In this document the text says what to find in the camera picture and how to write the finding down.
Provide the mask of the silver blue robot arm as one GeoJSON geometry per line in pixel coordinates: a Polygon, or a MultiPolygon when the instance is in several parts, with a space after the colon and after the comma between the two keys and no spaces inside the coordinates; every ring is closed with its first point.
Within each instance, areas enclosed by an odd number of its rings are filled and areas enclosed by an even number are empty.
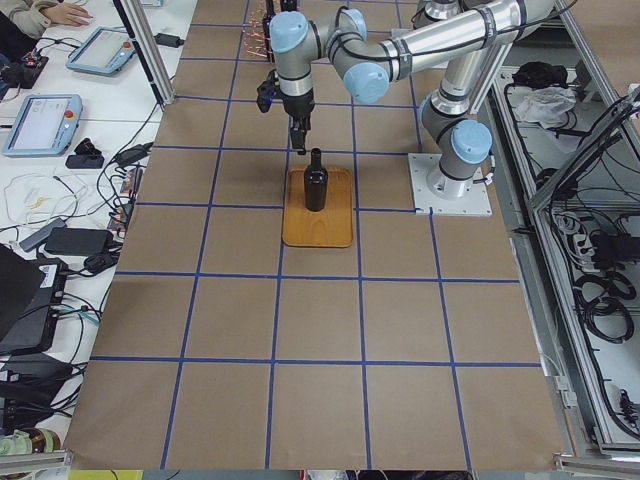
{"type": "Polygon", "coordinates": [[[357,9],[341,6],[319,20],[300,11],[279,13],[270,24],[275,68],[258,87],[256,103],[266,113],[273,100],[282,101],[292,119],[292,147],[303,154],[315,107],[314,61],[328,59],[352,99],[362,104],[375,104],[391,84],[445,64],[445,76],[428,96],[421,121],[447,150],[448,130],[467,118],[469,96],[487,54],[532,33],[553,7],[551,1],[492,1],[450,8],[443,19],[378,43],[368,41],[364,16],[357,9]]]}

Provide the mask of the person hand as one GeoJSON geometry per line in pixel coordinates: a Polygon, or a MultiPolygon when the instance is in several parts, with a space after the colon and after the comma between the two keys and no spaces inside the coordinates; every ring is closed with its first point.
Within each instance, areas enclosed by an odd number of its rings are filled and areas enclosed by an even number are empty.
{"type": "Polygon", "coordinates": [[[93,16],[86,9],[68,2],[43,8],[41,13],[54,25],[71,27],[87,26],[93,19],[93,16]]]}

